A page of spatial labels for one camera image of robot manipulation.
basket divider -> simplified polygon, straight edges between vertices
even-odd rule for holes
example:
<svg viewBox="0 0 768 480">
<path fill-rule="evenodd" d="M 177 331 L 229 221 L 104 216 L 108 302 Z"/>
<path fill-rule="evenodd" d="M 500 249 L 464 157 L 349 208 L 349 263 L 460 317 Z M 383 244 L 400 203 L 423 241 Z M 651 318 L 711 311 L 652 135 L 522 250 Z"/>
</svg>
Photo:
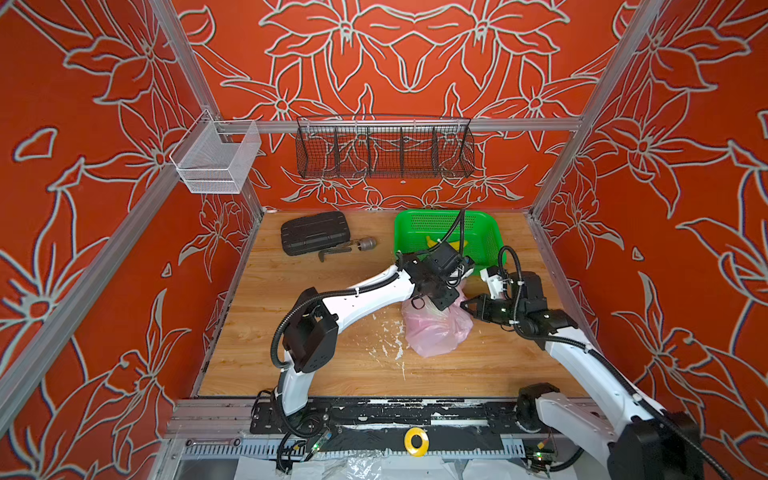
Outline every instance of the basket divider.
<svg viewBox="0 0 768 480">
<path fill-rule="evenodd" d="M 306 170 L 310 166 L 310 153 L 306 151 L 306 143 L 304 143 L 304 128 L 298 120 L 296 120 L 296 122 L 299 124 L 299 128 L 297 129 L 299 133 L 299 142 L 301 143 L 301 148 L 304 150 L 304 162 L 300 162 L 302 167 L 299 169 L 299 175 L 301 175 L 302 178 L 306 178 Z"/>
<path fill-rule="evenodd" d="M 439 158 L 440 147 L 437 145 L 437 130 L 432 127 L 432 169 L 436 174 L 440 171 Z"/>
<path fill-rule="evenodd" d="M 458 162 L 462 164 L 462 169 L 464 170 L 465 174 L 467 173 L 467 170 L 463 168 L 464 162 L 462 161 L 462 159 L 464 157 L 464 143 L 467 141 L 468 131 L 469 131 L 469 123 L 467 122 L 467 124 L 464 126 L 464 134 L 462 135 L 462 144 L 458 147 L 458 152 L 456 154 L 456 160 L 458 160 Z"/>
<path fill-rule="evenodd" d="M 373 173 L 373 156 L 371 155 L 371 127 L 366 127 L 366 148 L 368 148 L 368 175 Z"/>
<path fill-rule="evenodd" d="M 341 155 L 339 154 L 339 128 L 333 128 L 333 167 L 336 175 L 341 176 Z"/>
<path fill-rule="evenodd" d="M 402 134 L 402 127 L 400 127 L 400 176 L 406 175 L 406 140 Z"/>
</svg>

metal track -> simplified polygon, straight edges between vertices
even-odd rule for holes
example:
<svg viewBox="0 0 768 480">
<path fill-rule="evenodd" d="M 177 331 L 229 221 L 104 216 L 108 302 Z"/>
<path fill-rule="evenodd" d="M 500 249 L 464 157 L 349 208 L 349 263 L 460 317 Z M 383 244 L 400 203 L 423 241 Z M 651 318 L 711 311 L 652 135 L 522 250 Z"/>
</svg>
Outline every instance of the metal track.
<svg viewBox="0 0 768 480">
<path fill-rule="evenodd" d="M 592 399 L 571 400 L 588 411 L 602 416 L 602 412 Z M 274 433 L 250 433 L 254 425 L 263 431 L 266 426 L 257 420 L 270 418 L 269 414 L 265 415 L 270 408 L 267 399 L 261 399 L 255 409 L 253 402 L 253 398 L 215 397 L 179 401 L 165 433 L 164 443 L 157 454 L 157 461 L 150 478 L 172 480 L 180 465 L 199 465 L 199 461 L 231 461 L 240 456 L 274 460 L 283 433 L 278 425 L 269 427 L 274 428 Z M 330 417 L 332 437 L 323 449 L 314 455 L 314 459 L 345 458 L 359 455 L 361 452 L 378 452 L 380 455 L 387 456 L 408 455 L 404 451 L 402 437 L 406 429 L 412 425 L 399 421 L 381 423 L 386 418 L 402 415 L 404 408 L 412 409 L 407 416 L 413 417 L 418 425 L 426 425 L 430 435 L 435 435 L 435 438 L 430 439 L 430 447 L 444 445 L 444 448 L 430 449 L 427 452 L 429 456 L 459 461 L 477 458 L 524 458 L 526 446 L 532 448 L 550 435 L 558 443 L 562 453 L 567 455 L 572 453 L 575 446 L 559 432 L 527 433 L 511 425 L 511 422 L 504 415 L 500 415 L 500 412 L 505 411 L 501 409 L 502 406 L 506 408 L 514 403 L 514 399 L 498 398 L 311 398 L 308 404 L 309 409 L 319 409 L 323 405 L 330 404 L 331 409 L 354 410 L 347 416 Z M 450 416 L 434 415 L 438 410 Z M 480 417 L 484 411 L 491 414 L 483 421 Z M 373 423 L 366 423 L 367 415 L 372 417 Z M 427 423 L 419 419 L 425 415 L 429 420 Z M 352 417 L 357 421 L 350 422 Z M 441 429 L 452 430 L 450 434 L 446 434 Z M 497 433 L 493 431 L 494 429 L 515 433 Z M 462 445 L 462 443 L 468 445 L 473 438 L 477 438 L 478 444 L 483 446 L 450 446 L 452 442 L 454 445 Z M 289 439 L 286 446 L 290 447 L 298 442 L 303 440 Z M 301 445 L 293 452 L 291 459 L 303 459 L 306 450 L 306 444 Z"/>
<path fill-rule="evenodd" d="M 541 219 L 541 214 L 544 212 L 547 204 L 549 204 L 552 195 L 554 195 L 554 191 L 560 184 L 560 180 L 562 180 L 565 171 L 568 169 L 568 165 L 574 160 L 579 148 L 581 148 L 581 145 L 592 132 L 594 123 L 598 120 L 598 116 L 603 111 L 621 75 L 627 69 L 638 45 L 640 45 L 643 37 L 648 33 L 648 29 L 654 18 L 658 15 L 663 3 L 662 0 L 641 2 L 640 8 L 632 15 L 632 21 L 616 45 L 615 53 L 608 62 L 597 86 L 594 88 L 586 108 L 584 108 L 584 113 L 581 116 L 581 125 L 575 134 L 571 135 L 571 138 L 568 139 L 563 151 L 550 169 L 544 186 L 539 190 L 533 202 L 531 214 L 534 218 Z"/>
<path fill-rule="evenodd" d="M 473 118 L 473 132 L 488 131 L 576 131 L 581 126 L 581 118 Z M 245 123 L 242 121 L 223 121 L 217 125 L 224 134 L 244 134 Z M 298 130 L 296 121 L 256 121 L 261 134 L 295 134 Z"/>
</svg>

wire mesh basket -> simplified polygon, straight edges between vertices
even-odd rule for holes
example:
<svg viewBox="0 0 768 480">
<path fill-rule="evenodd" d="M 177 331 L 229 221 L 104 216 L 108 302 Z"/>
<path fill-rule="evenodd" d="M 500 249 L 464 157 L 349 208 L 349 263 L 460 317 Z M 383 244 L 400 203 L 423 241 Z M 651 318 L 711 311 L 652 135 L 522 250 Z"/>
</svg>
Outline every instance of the wire mesh basket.
<svg viewBox="0 0 768 480">
<path fill-rule="evenodd" d="M 224 123 L 233 122 L 214 121 L 204 111 L 170 155 L 193 194 L 238 194 L 259 153 L 261 136 L 255 121 L 238 121 L 243 133 L 235 135 L 220 131 Z"/>
<path fill-rule="evenodd" d="M 371 114 L 296 121 L 303 178 L 458 178 L 475 171 L 469 118 Z"/>
</svg>

plastic sheet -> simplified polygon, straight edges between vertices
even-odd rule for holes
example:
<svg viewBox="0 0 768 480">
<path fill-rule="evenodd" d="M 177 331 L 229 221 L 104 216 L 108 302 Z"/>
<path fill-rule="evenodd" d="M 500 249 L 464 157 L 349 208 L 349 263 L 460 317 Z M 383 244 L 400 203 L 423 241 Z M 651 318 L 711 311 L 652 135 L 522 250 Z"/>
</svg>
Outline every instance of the plastic sheet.
<svg viewBox="0 0 768 480">
<path fill-rule="evenodd" d="M 452 352 L 472 330 L 472 318 L 459 306 L 466 297 L 461 287 L 457 290 L 458 299 L 442 312 L 426 296 L 402 303 L 406 340 L 420 356 L 427 358 Z M 422 301 L 424 306 L 416 308 Z"/>
<path fill-rule="evenodd" d="M 288 475 L 275 469 L 275 462 L 241 456 L 237 461 L 233 480 L 288 480 L 289 478 Z"/>
<path fill-rule="evenodd" d="M 506 460 L 470 460 L 464 468 L 462 476 L 464 480 L 578 480 L 574 469 L 567 468 L 563 472 L 551 472 L 547 476 L 544 472 L 533 473 L 522 465 Z M 586 476 L 590 480 L 598 480 L 602 477 Z"/>
<path fill-rule="evenodd" d="M 296 463 L 290 480 L 458 480 L 456 467 L 439 457 L 382 456 L 369 452 L 338 460 Z"/>
<path fill-rule="evenodd" d="M 382 480 L 382 454 L 360 452 L 339 460 L 297 463 L 292 480 Z"/>
</svg>

green plastic basket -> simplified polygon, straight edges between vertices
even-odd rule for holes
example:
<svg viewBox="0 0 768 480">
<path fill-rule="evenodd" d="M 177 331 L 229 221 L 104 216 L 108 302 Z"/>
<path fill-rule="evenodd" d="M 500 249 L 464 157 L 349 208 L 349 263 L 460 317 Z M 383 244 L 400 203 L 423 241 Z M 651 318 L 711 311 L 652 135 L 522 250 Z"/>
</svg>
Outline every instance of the green plastic basket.
<svg viewBox="0 0 768 480">
<path fill-rule="evenodd" d="M 395 218 L 395 252 L 413 253 L 427 248 L 427 236 L 438 241 L 451 228 L 458 210 L 406 210 Z M 458 242 L 458 227 L 449 242 Z M 464 254 L 475 261 L 475 271 L 496 264 L 504 245 L 498 223 L 488 214 L 467 210 L 464 220 Z"/>
</svg>

